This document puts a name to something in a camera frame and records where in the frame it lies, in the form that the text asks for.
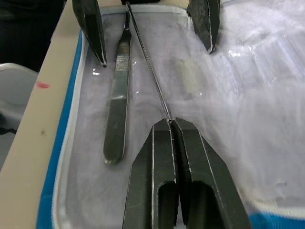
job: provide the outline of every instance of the blue fabric border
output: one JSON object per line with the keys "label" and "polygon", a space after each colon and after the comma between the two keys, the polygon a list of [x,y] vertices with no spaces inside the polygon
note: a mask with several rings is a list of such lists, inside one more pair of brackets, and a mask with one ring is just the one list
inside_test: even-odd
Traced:
{"label": "blue fabric border", "polygon": [[305,229],[305,220],[285,218],[269,213],[250,215],[252,229]]}
{"label": "blue fabric border", "polygon": [[81,58],[81,46],[82,46],[82,37],[80,32],[75,51],[72,71],[70,75],[70,80],[67,88],[67,93],[63,103],[61,117],[59,119],[59,124],[57,127],[56,137],[54,141],[54,146],[48,165],[48,171],[41,192],[41,198],[40,198],[37,222],[36,222],[36,228],[38,229],[52,229],[51,206],[52,206],[53,187],[56,177],[57,163],[61,152],[61,145],[66,132],[69,113],[71,109],[76,73]]}

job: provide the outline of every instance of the thin metal rod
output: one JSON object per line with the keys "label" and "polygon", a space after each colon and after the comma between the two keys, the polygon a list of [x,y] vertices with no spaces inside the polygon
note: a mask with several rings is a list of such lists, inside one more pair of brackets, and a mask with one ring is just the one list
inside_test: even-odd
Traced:
{"label": "thin metal rod", "polygon": [[160,85],[159,85],[159,83],[158,83],[157,76],[156,76],[156,74],[154,73],[153,65],[152,65],[152,63],[151,63],[151,61],[150,61],[150,59],[149,59],[148,51],[146,50],[146,48],[145,48],[145,46],[144,46],[144,42],[143,42],[142,37],[141,37],[140,32],[139,32],[139,28],[138,28],[138,26],[137,26],[137,23],[135,22],[135,19],[134,19],[133,13],[132,13],[132,8],[131,8],[130,3],[129,3],[128,1],[126,2],[126,6],[127,6],[127,11],[129,12],[130,17],[131,17],[131,19],[132,19],[132,22],[133,22],[133,25],[134,25],[134,29],[135,29],[135,31],[136,31],[136,33],[137,33],[137,36],[138,36],[140,45],[141,45],[141,47],[142,47],[142,51],[143,51],[144,57],[145,57],[145,59],[146,59],[146,63],[147,63],[147,65],[148,65],[148,67],[149,67],[149,70],[150,70],[151,73],[152,73],[152,76],[153,76],[153,79],[154,79],[154,83],[155,83],[156,89],[157,89],[157,91],[158,91],[158,95],[159,95],[159,98],[160,98],[162,107],[163,107],[163,109],[164,109],[164,112],[165,112],[167,118],[168,118],[169,120],[172,120],[173,118],[172,118],[171,111],[170,111],[169,107],[167,107],[166,102],[165,102],[165,100],[164,100],[164,97],[163,97],[163,94],[162,94]]}

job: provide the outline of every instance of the metal tool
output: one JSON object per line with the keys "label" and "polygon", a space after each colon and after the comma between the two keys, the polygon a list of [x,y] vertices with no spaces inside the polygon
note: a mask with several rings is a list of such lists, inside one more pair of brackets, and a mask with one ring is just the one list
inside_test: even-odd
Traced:
{"label": "metal tool", "polygon": [[130,45],[129,14],[126,13],[125,26],[119,41],[115,61],[111,101],[104,141],[104,157],[107,164],[116,164],[122,158],[125,150]]}
{"label": "metal tool", "polygon": [[187,229],[249,229],[224,161],[190,122],[156,123],[130,173],[123,229],[173,229],[178,194]]}
{"label": "metal tool", "polygon": [[145,48],[144,41],[143,41],[142,36],[141,36],[141,34],[140,34],[140,32],[139,32],[139,28],[138,28],[138,26],[137,26],[137,23],[136,23],[136,21],[135,21],[135,19],[134,19],[133,13],[132,13],[132,8],[131,8],[130,3],[129,3],[128,1],[126,2],[126,6],[127,6],[127,11],[129,12],[130,17],[131,17],[131,19],[132,19],[132,23],[133,23],[134,29],[135,29],[135,31],[136,31],[138,40],[139,40],[139,42],[140,42],[140,45],[141,45],[141,48],[142,48],[142,51],[143,51],[143,54],[144,54],[146,63],[147,63],[147,65],[148,65],[148,67],[149,67],[150,72],[152,73],[153,81],[154,81],[154,83],[155,83],[155,86],[156,86],[156,89],[157,89],[157,92],[158,92],[158,95],[159,95],[159,98],[160,98],[160,101],[161,101],[163,110],[164,110],[164,112],[165,112],[165,114],[166,114],[166,117],[167,117],[168,119],[171,120],[171,119],[173,119],[173,118],[172,118],[171,111],[170,111],[169,107],[167,106],[167,104],[166,104],[166,102],[165,102],[165,99],[164,99],[164,97],[163,97],[163,93],[162,93],[160,84],[159,84],[159,82],[158,82],[158,78],[157,78],[157,76],[156,76],[156,74],[155,74],[153,65],[152,65],[152,63],[151,63],[151,61],[150,61],[150,58],[149,58],[148,50]]}
{"label": "metal tool", "polygon": [[72,0],[76,19],[99,62],[107,65],[102,18],[97,0]]}
{"label": "metal tool", "polygon": [[195,33],[207,51],[212,53],[220,24],[220,0],[190,0],[187,11],[193,20]]}

